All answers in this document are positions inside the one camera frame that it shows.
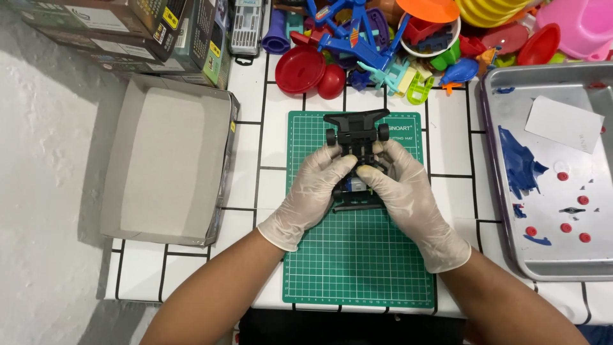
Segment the blue plastic toy frame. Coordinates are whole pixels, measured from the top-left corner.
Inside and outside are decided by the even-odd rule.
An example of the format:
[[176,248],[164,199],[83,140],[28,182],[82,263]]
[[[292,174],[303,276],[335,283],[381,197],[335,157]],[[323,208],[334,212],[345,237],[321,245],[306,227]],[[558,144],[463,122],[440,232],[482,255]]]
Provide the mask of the blue plastic toy frame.
[[[398,33],[388,49],[377,51],[375,38],[373,37],[370,23],[365,8],[366,0],[337,0],[331,6],[325,6],[319,12],[315,6],[314,0],[307,0],[309,14],[313,17],[316,26],[328,24],[334,30],[334,37],[330,34],[323,34],[319,40],[318,51],[322,49],[332,49],[337,52],[348,53],[357,57],[363,64],[369,67],[385,71],[387,65],[392,60],[393,55],[398,50],[398,43],[405,31],[406,24],[411,18],[410,14],[406,14]],[[342,9],[352,9],[351,26],[349,31],[342,26],[338,26],[332,20],[333,17]],[[360,25],[364,25],[366,38],[360,37]]]

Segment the open cardboard box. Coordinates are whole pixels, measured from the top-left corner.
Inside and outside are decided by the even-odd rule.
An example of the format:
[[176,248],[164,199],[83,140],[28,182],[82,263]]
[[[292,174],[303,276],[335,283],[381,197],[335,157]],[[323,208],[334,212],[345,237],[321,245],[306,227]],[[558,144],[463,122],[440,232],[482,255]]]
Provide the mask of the open cardboard box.
[[228,91],[134,75],[107,170],[101,233],[214,243],[239,107]]

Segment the forearm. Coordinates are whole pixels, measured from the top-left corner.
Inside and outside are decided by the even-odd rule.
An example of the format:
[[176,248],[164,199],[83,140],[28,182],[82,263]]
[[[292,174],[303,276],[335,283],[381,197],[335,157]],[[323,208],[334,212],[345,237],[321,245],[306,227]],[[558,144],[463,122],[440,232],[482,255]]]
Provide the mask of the forearm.
[[545,299],[472,250],[468,262],[440,277],[487,344],[587,345],[577,328]]
[[160,307],[140,345],[206,345],[249,308],[284,251],[255,229],[184,281]]

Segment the yellow warning label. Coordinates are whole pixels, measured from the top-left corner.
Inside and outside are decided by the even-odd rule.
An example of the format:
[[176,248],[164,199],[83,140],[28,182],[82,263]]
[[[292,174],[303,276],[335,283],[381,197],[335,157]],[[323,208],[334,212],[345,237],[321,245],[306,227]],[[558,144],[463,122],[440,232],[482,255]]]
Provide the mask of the yellow warning label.
[[209,47],[211,48],[211,51],[213,52],[213,54],[215,54],[215,56],[219,58],[219,55],[221,54],[221,50],[217,48],[217,46],[215,45],[215,43],[213,43],[213,41],[211,41],[211,44],[209,44]]
[[168,9],[168,7],[166,7],[164,9],[164,15],[162,17],[164,18],[166,23],[168,23],[168,25],[170,25],[170,27],[173,30],[176,30],[177,26],[179,26],[179,19],[177,18],[177,16],[172,14],[172,12]]

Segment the plastic toy pile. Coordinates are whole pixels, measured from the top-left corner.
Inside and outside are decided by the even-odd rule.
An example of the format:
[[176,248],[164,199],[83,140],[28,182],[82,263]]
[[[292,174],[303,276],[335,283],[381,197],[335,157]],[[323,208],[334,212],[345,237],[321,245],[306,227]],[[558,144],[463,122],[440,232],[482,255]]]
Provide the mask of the plastic toy pile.
[[610,60],[611,18],[609,0],[277,0],[262,45],[286,93],[333,99],[348,81],[420,104],[434,74],[451,93],[494,68]]

